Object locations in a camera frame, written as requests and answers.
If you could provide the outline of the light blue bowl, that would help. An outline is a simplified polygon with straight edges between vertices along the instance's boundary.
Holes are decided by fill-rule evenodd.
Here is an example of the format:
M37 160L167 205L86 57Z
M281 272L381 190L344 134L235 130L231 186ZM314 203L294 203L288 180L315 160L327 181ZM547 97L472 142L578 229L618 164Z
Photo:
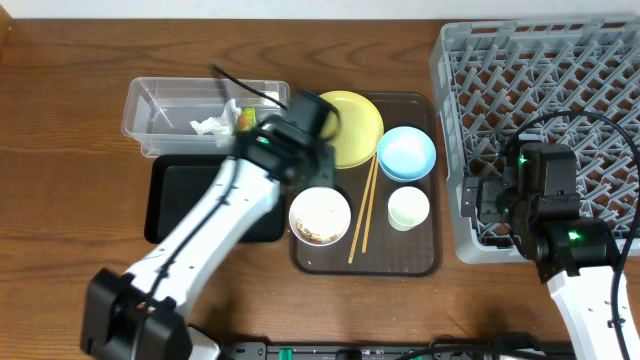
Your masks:
M382 136L377 146L377 158L388 178L409 183L435 169L437 152L427 133L415 127L400 126Z

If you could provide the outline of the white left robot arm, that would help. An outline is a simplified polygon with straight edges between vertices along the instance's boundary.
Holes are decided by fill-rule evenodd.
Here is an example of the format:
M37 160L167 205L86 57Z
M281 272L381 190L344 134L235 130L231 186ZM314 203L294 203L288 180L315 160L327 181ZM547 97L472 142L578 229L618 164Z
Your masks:
M301 90L284 115L236 134L200 200L144 258L89 282L81 350L95 359L209 359L220 346L187 320L207 281L241 237L278 203L281 188L329 170L322 129L339 112Z

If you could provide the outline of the white green cup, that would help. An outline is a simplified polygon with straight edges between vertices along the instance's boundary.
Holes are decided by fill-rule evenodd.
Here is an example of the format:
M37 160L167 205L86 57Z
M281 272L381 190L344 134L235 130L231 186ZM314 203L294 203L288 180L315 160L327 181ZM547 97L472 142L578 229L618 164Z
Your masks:
M423 223L430 214L427 195L416 187L401 187L389 197L388 221L397 231L409 231Z

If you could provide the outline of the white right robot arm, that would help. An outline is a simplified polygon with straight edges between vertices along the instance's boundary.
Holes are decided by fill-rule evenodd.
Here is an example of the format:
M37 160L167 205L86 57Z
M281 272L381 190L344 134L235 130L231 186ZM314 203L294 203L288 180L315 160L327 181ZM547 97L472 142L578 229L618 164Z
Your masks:
M580 214L574 151L526 142L506 160L500 177L464 179L462 216L509 226L548 287L577 358L638 358L626 280L614 276L622 255L606 221Z

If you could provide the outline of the white bowl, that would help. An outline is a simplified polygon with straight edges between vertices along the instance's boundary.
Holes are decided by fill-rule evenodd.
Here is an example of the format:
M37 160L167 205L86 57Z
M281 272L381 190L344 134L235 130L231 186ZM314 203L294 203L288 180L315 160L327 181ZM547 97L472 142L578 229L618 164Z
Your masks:
M346 234L351 223L351 208L337 190L312 187L294 197L288 220L297 240L310 246L326 247Z

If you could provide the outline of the yellow green wrapper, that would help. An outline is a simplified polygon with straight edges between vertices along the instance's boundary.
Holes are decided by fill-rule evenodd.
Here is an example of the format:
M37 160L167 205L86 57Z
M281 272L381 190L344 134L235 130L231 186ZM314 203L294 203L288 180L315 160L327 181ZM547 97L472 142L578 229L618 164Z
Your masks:
M256 110L254 108L242 108L236 120L236 131L248 131L256 125Z

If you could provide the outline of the yellow plate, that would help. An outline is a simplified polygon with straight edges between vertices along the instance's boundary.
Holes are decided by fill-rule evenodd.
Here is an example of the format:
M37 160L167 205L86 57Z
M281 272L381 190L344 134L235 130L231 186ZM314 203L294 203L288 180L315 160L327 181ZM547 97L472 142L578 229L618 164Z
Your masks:
M321 135L329 137L335 148L335 167L349 169L366 163L376 152L384 134L382 116L377 107L366 97L355 92L335 90L320 97L339 112L329 115Z

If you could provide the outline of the white tissue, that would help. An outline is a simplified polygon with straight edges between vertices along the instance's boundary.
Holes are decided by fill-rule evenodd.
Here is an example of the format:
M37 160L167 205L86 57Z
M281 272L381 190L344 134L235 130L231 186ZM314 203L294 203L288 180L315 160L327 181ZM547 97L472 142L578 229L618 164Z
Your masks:
M197 135L229 136L235 132L242 109L235 99L228 100L220 116L211 116L201 122L191 121L190 125Z

